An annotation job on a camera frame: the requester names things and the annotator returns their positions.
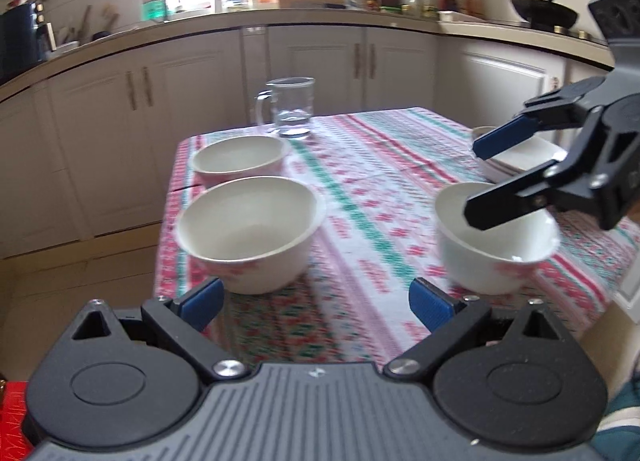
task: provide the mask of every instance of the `bowl rim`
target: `bowl rim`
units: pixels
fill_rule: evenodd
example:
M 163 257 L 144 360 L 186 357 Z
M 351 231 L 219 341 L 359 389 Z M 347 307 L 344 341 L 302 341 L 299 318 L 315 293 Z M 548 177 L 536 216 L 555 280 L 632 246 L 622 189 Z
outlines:
M 182 221 L 182 217 L 187 212 L 189 207 L 192 206 L 200 198 L 202 198 L 205 194 L 208 194 L 209 192 L 211 192 L 212 190 L 215 190 L 217 188 L 224 188 L 225 186 L 228 186 L 232 183 L 237 183 L 238 181 L 250 181 L 250 180 L 289 181 L 291 183 L 298 183 L 299 185 L 302 185 L 304 188 L 306 188 L 312 194 L 312 196 L 314 197 L 314 200 L 316 201 L 316 213 L 314 214 L 314 217 L 311 220 L 311 223 L 309 224 L 308 228 L 304 232 L 302 232 L 302 234 L 300 234 L 298 237 L 296 237 L 286 245 L 283 245 L 280 248 L 276 248 L 275 250 L 261 253 L 260 255 L 254 255 L 252 257 L 243 257 L 242 259 L 212 259 L 211 257 L 204 257 L 202 255 L 198 255 L 197 253 L 192 253 L 191 250 L 182 242 L 180 238 L 180 234 L 178 232 L 178 228 L 180 227 L 180 221 Z M 324 221 L 325 216 L 326 216 L 326 202 L 324 200 L 324 197 L 318 192 L 314 191 L 306 183 L 303 183 L 302 181 L 299 181 L 299 180 L 294 180 L 293 178 L 287 178 L 286 176 L 250 176 L 248 178 L 239 178 L 238 180 L 227 181 L 226 183 L 213 186 L 205 190 L 204 192 L 202 192 L 199 196 L 196 197 L 196 199 L 191 201 L 184 209 L 180 210 L 180 213 L 178 213 L 174 221 L 173 234 L 174 234 L 175 242 L 178 244 L 178 246 L 182 249 L 182 251 L 184 251 L 185 253 L 188 253 L 191 257 L 195 257 L 196 259 L 199 259 L 201 261 L 206 261 L 209 263 L 242 264 L 242 263 L 248 263 L 249 261 L 257 261 L 260 259 L 265 259 L 273 255 L 278 255 L 280 253 L 283 253 L 283 251 L 287 251 L 293 247 L 298 246 L 300 243 L 302 243 L 303 241 L 305 241 L 306 239 L 308 239 L 309 237 L 311 237 L 313 234 L 316 233 L 316 231 L 322 225 L 322 222 Z
M 533 266 L 535 264 L 543 263 L 544 261 L 547 261 L 548 259 L 550 259 L 553 256 L 553 254 L 556 253 L 556 251 L 558 251 L 558 248 L 560 247 L 560 244 L 562 242 L 560 227 L 558 225 L 558 221 L 556 221 L 556 218 L 554 218 L 549 212 L 549 210 L 547 210 L 546 208 L 541 208 L 539 210 L 536 210 L 535 212 L 540 212 L 541 210 L 543 210 L 545 212 L 546 217 L 551 221 L 553 221 L 554 235 L 551 238 L 552 246 L 550 247 L 550 250 L 545 255 L 541 255 L 539 259 L 536 259 L 534 261 L 514 261 L 513 259 L 507 259 L 505 257 L 499 257 L 498 255 L 487 253 L 486 251 L 479 250 L 479 248 L 475 248 L 469 245 L 468 243 L 465 243 L 462 239 L 457 237 L 457 235 L 455 235 L 451 230 L 449 230 L 449 228 L 444 224 L 444 222 L 442 221 L 442 219 L 440 218 L 436 210 L 436 201 L 438 200 L 438 197 L 440 196 L 440 194 L 450 187 L 455 187 L 457 185 L 462 185 L 462 184 L 487 185 L 489 187 L 495 186 L 495 184 L 493 183 L 485 183 L 482 181 L 460 181 L 458 183 L 450 183 L 438 191 L 438 193 L 436 194 L 436 197 L 434 197 L 433 199 L 433 215 L 434 215 L 434 218 L 436 219 L 437 229 L 441 230 L 447 236 L 447 238 L 451 239 L 453 242 L 462 246 L 463 248 L 466 248 L 466 250 L 473 251 L 474 253 L 478 253 L 479 255 L 482 255 L 483 257 L 487 257 L 488 259 L 491 259 L 493 261 L 502 261 L 503 263 L 518 264 L 521 266 Z
M 228 142 L 229 140 L 238 140 L 239 138 L 271 138 L 272 140 L 276 140 L 280 143 L 280 154 L 278 154 L 276 158 L 273 158 L 268 162 L 263 162 L 260 165 L 254 165 L 253 167 L 247 167 L 247 168 L 236 168 L 234 170 L 219 170 L 214 172 L 212 170 L 204 170 L 203 168 L 196 166 L 195 159 L 197 155 L 199 155 L 201 152 L 205 151 L 206 149 L 212 148 L 213 146 L 221 144 L 223 142 Z M 257 168 L 267 167 L 268 165 L 276 164 L 280 160 L 284 159 L 284 157 L 286 157 L 286 155 L 289 154 L 290 150 L 291 150 L 291 144 L 289 142 L 281 138 L 276 138 L 275 136 L 268 136 L 267 134 L 241 134 L 240 136 L 231 136 L 229 138 L 223 138 L 222 140 L 213 142 L 208 146 L 204 146 L 189 158 L 189 167 L 191 167 L 193 171 L 197 172 L 198 174 L 207 174 L 209 176 L 223 176 L 226 174 L 242 174 L 243 172 L 248 172 L 250 170 L 255 170 Z

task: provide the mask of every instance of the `utensil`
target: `utensil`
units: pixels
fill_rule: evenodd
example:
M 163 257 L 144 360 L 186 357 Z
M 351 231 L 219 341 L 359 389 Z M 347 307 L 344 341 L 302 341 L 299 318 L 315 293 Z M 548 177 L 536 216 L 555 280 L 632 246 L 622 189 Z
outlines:
M 577 12 L 553 0 L 511 0 L 511 4 L 518 15 L 532 26 L 542 24 L 550 28 L 571 28 L 578 19 Z
M 236 136 L 200 149 L 189 165 L 211 188 L 250 176 L 279 176 L 289 149 L 286 141 L 272 136 Z
M 289 178 L 242 178 L 201 194 L 180 215 L 175 237 L 233 293 L 258 295 L 306 270 L 324 220 L 324 200 Z
M 449 279 L 483 295 L 513 293 L 560 245 L 558 223 L 538 210 L 490 230 L 466 222 L 466 199 L 490 188 L 488 183 L 457 183 L 438 192 L 437 244 Z
M 304 138 L 311 132 L 311 118 L 314 114 L 314 83 L 310 77 L 280 78 L 267 82 L 267 91 L 255 99 L 255 121 L 265 124 L 262 118 L 262 102 L 271 99 L 271 121 L 267 128 L 283 138 Z
M 78 28 L 78 42 L 80 44 L 84 44 L 86 41 L 86 36 L 89 32 L 89 15 L 91 14 L 91 9 L 93 6 L 88 4 L 84 9 L 84 15 L 82 15 L 82 22 L 80 24 L 80 28 Z

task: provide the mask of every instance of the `blue gripper pad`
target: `blue gripper pad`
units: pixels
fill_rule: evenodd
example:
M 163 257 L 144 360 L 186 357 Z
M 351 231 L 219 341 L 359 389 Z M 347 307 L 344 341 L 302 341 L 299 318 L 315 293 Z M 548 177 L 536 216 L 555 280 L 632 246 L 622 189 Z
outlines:
M 432 333 L 463 307 L 463 302 L 449 297 L 425 279 L 414 279 L 409 285 L 409 308 Z
M 220 279 L 212 279 L 199 293 L 180 308 L 178 316 L 197 331 L 204 331 L 220 313 L 225 302 L 225 289 Z
M 474 153 L 481 160 L 488 160 L 496 154 L 524 142 L 536 134 L 539 128 L 538 121 L 533 118 L 526 116 L 513 118 L 510 122 L 474 141 Z

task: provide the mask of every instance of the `countertop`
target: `countertop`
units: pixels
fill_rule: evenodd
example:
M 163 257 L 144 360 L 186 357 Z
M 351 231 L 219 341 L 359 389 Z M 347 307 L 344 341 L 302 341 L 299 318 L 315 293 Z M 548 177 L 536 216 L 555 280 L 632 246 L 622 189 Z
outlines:
M 49 62 L 40 64 L 0 86 L 0 102 L 12 95 L 62 73 L 121 51 L 162 42 L 186 35 L 202 34 L 249 26 L 274 24 L 349 24 L 398 28 L 436 35 L 495 40 L 562 54 L 599 67 L 613 67 L 613 57 L 606 46 L 565 35 L 537 32 L 529 28 L 491 23 L 436 22 L 392 14 L 359 10 L 276 9 L 248 10 L 226 14 L 209 14 L 165 22 L 111 35 L 85 44 Z

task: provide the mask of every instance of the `frying pan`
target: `frying pan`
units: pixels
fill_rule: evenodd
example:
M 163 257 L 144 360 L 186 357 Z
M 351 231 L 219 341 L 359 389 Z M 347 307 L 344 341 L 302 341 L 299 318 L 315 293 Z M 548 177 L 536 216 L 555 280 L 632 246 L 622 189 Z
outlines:
M 531 24 L 571 28 L 578 14 L 554 0 L 511 0 L 518 15 Z

